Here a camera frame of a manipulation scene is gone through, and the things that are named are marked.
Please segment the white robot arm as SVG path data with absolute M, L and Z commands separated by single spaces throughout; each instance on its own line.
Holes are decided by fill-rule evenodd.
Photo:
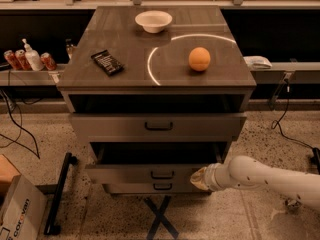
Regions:
M 202 167 L 192 174 L 190 182 L 198 189 L 211 192 L 266 186 L 320 211 L 319 175 L 270 167 L 248 156 L 236 156 L 228 163 Z

